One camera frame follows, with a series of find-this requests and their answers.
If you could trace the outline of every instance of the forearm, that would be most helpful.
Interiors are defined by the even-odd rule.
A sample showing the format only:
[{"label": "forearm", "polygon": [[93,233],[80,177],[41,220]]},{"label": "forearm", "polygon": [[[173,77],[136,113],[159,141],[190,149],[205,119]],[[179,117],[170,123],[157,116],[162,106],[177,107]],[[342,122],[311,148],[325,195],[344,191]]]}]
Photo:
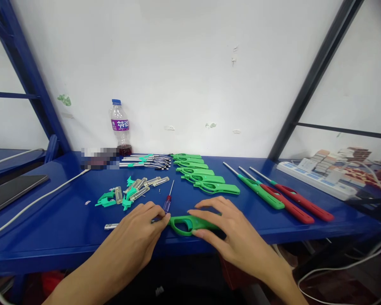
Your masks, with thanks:
[{"label": "forearm", "polygon": [[273,276],[264,280],[266,285],[287,305],[307,305],[303,294],[300,292],[292,272]]}]

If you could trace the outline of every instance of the purple label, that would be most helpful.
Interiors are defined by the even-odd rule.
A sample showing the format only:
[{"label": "purple label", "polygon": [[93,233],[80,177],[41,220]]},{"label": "purple label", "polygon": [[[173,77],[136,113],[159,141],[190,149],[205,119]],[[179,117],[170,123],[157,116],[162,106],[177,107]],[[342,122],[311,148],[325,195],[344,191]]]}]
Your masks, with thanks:
[{"label": "purple label", "polygon": [[129,130],[128,120],[111,120],[111,125],[114,131]]}]

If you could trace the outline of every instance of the power strip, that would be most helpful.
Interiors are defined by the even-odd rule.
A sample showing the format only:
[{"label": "power strip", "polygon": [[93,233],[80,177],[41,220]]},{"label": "power strip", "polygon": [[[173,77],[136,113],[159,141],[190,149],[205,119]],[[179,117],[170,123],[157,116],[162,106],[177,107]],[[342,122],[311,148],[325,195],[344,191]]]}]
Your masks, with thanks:
[{"label": "power strip", "polygon": [[295,164],[290,162],[280,162],[276,169],[343,201],[346,201],[357,194],[357,189],[354,187],[340,182],[328,182],[326,181],[326,177],[315,172],[301,170]]}]

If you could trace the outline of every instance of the blue metal frame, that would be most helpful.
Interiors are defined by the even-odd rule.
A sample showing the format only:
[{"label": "blue metal frame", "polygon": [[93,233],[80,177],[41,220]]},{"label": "blue metal frame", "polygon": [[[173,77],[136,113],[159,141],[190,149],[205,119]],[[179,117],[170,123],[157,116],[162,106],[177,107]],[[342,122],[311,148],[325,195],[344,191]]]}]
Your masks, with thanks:
[{"label": "blue metal frame", "polygon": [[0,0],[0,40],[26,92],[0,92],[0,97],[29,99],[48,139],[56,135],[60,153],[69,152],[68,140],[9,0]]}]

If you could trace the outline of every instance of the green plastic lighter handle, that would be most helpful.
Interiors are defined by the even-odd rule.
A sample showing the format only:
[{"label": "green plastic lighter handle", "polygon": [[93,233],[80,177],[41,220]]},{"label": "green plastic lighter handle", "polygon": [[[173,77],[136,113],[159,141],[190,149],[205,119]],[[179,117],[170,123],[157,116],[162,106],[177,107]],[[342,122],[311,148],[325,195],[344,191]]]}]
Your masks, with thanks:
[{"label": "green plastic lighter handle", "polygon": [[172,158],[175,159],[175,156],[185,157],[185,158],[195,158],[195,159],[202,159],[201,155],[188,155],[188,154],[174,154],[172,155]]},{"label": "green plastic lighter handle", "polygon": [[195,174],[195,175],[208,175],[214,176],[215,172],[211,169],[193,169],[190,167],[178,167],[176,169],[177,172],[181,172],[182,174]]},{"label": "green plastic lighter handle", "polygon": [[278,199],[272,197],[269,193],[267,193],[261,186],[257,184],[256,181],[248,179],[242,175],[238,175],[238,177],[243,181],[249,188],[251,188],[258,196],[265,200],[270,206],[272,206],[276,210],[281,210],[285,208],[285,205],[279,201]]},{"label": "green plastic lighter handle", "polygon": [[[175,226],[175,224],[178,224],[178,223],[186,224],[186,226],[188,227],[188,232],[178,229]],[[183,236],[192,236],[192,230],[199,230],[199,229],[220,230],[218,226],[213,225],[204,219],[201,219],[192,215],[171,217],[171,219],[169,220],[169,225],[177,234],[183,235]]]},{"label": "green plastic lighter handle", "polygon": [[182,156],[175,156],[175,157],[173,157],[173,159],[177,160],[177,161],[186,161],[186,162],[193,162],[193,163],[204,164],[203,159],[187,158],[187,157],[182,157]]},{"label": "green plastic lighter handle", "polygon": [[176,165],[179,165],[180,167],[192,167],[192,168],[209,169],[207,164],[199,164],[199,163],[186,162],[186,161],[174,161],[174,163]]},{"label": "green plastic lighter handle", "polygon": [[222,176],[209,176],[209,175],[197,175],[197,174],[184,174],[181,179],[186,179],[189,182],[195,181],[212,182],[212,183],[226,183]]},{"label": "green plastic lighter handle", "polygon": [[221,183],[196,181],[193,183],[193,186],[198,187],[202,191],[209,194],[228,193],[228,194],[238,195],[240,193],[239,188],[233,184],[221,184]]}]

